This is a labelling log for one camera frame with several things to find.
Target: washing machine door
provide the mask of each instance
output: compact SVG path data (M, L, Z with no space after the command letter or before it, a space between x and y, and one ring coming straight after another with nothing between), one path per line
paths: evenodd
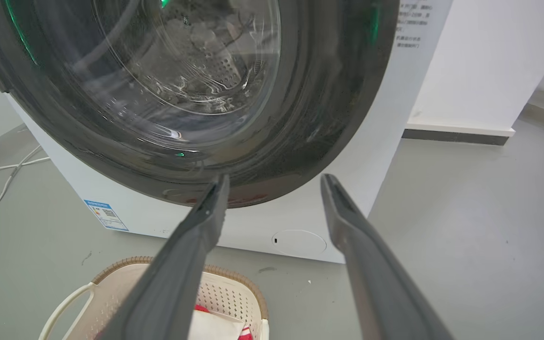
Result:
M0 89L118 183L190 205L223 172L229 207L248 206L300 187L341 152L382 81L398 8L0 0Z

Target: baseboard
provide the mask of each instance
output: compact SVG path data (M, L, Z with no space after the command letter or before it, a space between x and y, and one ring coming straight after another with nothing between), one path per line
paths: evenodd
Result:
M438 140L441 142L472 143L486 145L505 145L514 129L491 130L475 127L448 127L446 125L427 125L407 123L402 138Z

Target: basket handle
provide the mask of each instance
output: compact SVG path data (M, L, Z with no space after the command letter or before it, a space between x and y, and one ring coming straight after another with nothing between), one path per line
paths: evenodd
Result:
M67 296L64 301L62 301L58 307L54 310L54 312L50 315L50 318L45 323L43 329L41 330L41 334L39 334L39 340L47 340L47 338L50 336L51 330L54 328L54 324L62 315L65 309L69 306L69 304L73 303L77 299L77 297L80 297L83 293L87 292L88 290L91 291L91 295L93 296L93 288L95 288L96 285L93 284L93 282L90 282L86 284L85 286L82 286L75 290L71 295ZM85 303L84 308L81 310L81 314L85 311L85 307L91 302L91 297L89 297L89 300Z
M259 332L259 340L269 340L270 338L270 326L268 325L268 320L262 320L262 329Z

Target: laundry basket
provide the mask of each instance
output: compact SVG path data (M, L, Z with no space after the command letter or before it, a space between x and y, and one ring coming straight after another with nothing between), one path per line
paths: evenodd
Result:
M149 256L130 257L104 269L93 280L75 290L51 314L39 340L47 340L56 320L83 293L89 299L64 336L64 340L93 340L115 314L150 262ZM268 308L264 296L251 280L239 273L206 265L196 304L245 321L253 339L268 340Z

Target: white appliance body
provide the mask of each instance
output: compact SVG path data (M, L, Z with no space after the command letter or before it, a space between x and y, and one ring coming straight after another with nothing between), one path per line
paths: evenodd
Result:
M323 171L339 178L365 214L382 185L450 6L451 2L440 0L401 2L395 44L375 101L350 142ZM188 213L187 206L138 193L93 170L41 129L11 95L6 96L77 195L85 202L108 205L121 221L104 226L166 238ZM94 204L86 209L100 219ZM319 176L269 202L229 209L218 245L344 261L328 235Z

